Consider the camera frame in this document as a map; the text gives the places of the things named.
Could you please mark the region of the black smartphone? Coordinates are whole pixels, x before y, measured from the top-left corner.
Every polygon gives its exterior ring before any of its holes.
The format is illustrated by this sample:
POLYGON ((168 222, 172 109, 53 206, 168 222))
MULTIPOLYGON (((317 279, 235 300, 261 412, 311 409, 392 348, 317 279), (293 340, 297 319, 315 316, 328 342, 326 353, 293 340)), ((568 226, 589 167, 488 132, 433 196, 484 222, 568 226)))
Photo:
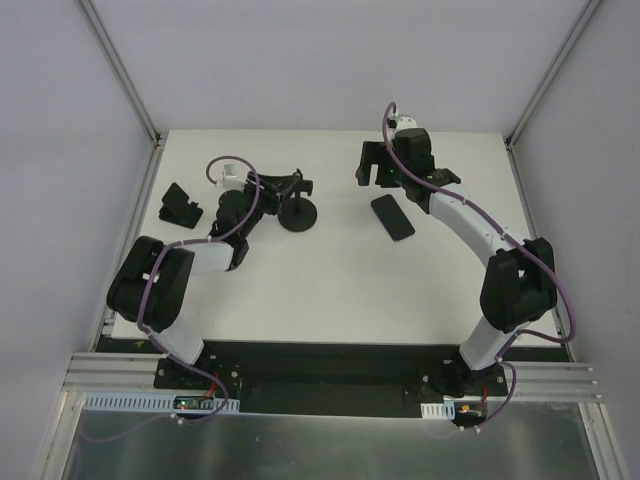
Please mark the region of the black smartphone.
POLYGON ((405 240, 415 234, 414 226, 392 195, 375 198, 370 202, 370 206, 394 242, 405 240))

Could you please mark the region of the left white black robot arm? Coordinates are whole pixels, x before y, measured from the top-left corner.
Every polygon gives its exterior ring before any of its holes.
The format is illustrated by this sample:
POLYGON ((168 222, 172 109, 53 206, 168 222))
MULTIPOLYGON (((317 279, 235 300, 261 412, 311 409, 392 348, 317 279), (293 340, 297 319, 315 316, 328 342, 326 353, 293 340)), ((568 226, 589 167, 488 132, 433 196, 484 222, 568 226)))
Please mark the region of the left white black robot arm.
POLYGON ((314 226, 317 209, 308 200, 314 183, 299 170, 288 176, 248 173, 244 181, 222 179, 215 220, 203 239, 163 241, 141 236, 132 245, 107 293, 107 306, 136 324, 163 353, 179 360, 176 375, 188 388, 204 387, 210 363, 204 340, 181 313, 191 277, 237 269, 249 252, 248 236, 265 216, 288 231, 314 226))

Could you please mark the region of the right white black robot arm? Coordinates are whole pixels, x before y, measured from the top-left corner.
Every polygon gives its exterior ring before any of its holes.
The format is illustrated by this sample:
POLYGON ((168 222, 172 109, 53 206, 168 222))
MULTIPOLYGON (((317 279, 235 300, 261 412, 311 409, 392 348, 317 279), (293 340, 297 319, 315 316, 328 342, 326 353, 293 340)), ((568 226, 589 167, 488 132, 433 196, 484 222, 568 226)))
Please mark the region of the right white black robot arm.
POLYGON ((540 319, 557 304, 556 287, 539 264, 554 268, 548 241, 516 237, 510 242, 472 200, 462 180, 438 168, 431 138, 423 128, 396 131, 392 139, 365 141, 355 177, 360 186, 371 180, 382 188, 401 188, 426 214, 449 227, 485 267, 480 291, 482 317, 454 356, 452 387, 473 394, 486 381, 485 369, 514 335, 540 319))

